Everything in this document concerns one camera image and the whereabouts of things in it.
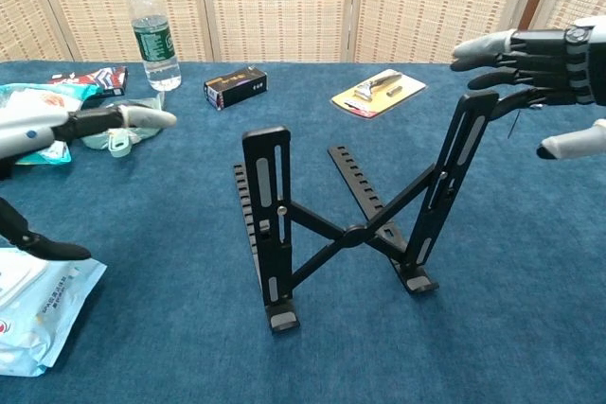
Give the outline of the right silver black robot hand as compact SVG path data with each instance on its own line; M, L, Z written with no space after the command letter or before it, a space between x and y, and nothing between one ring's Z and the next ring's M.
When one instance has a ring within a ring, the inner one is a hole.
M496 85L525 85L493 111L499 118L535 105L605 104L605 17L589 16L559 29L511 28L457 45L455 72L489 67L468 82L472 90Z

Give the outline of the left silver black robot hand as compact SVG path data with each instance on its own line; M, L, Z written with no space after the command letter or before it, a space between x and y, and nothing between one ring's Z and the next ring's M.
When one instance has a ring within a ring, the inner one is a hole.
M39 114L9 109L1 115L1 178L23 157L52 145L118 128L164 129L176 124L174 114L142 104L67 111L46 108ZM1 201L1 237L17 249L48 261L81 261L92 257L84 247L57 242L29 228L27 219L9 202Z

